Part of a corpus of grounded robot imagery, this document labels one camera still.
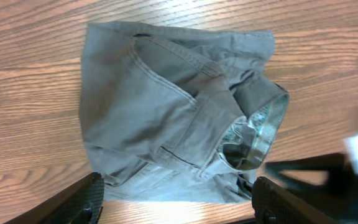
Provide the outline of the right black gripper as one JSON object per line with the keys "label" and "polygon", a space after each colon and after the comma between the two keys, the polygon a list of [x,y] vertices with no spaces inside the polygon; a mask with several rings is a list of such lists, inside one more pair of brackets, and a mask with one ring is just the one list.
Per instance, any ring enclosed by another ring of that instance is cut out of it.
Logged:
{"label": "right black gripper", "polygon": [[[358,221],[358,174],[342,153],[280,162],[267,162],[266,173],[282,181],[285,189],[337,221]],[[284,170],[322,171],[319,185],[283,174]]]}

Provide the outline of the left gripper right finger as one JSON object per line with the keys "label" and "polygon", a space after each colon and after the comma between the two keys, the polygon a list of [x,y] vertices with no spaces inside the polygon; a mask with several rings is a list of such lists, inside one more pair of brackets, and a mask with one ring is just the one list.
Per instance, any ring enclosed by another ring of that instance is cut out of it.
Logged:
{"label": "left gripper right finger", "polygon": [[337,221],[263,176],[253,184],[252,208],[258,224],[337,224]]}

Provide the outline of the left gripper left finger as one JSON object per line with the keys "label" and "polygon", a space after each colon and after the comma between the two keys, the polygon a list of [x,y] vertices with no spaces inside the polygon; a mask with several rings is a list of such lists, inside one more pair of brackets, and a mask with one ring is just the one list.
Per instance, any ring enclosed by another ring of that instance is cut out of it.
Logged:
{"label": "left gripper left finger", "polygon": [[104,179],[92,172],[7,224],[98,224],[103,199]]}

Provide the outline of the grey shorts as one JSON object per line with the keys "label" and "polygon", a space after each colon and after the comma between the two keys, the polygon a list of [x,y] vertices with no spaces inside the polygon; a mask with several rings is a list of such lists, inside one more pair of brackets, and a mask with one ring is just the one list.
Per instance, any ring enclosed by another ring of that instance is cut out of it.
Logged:
{"label": "grey shorts", "polygon": [[269,31],[89,24],[80,124],[106,200],[244,203],[288,106]]}

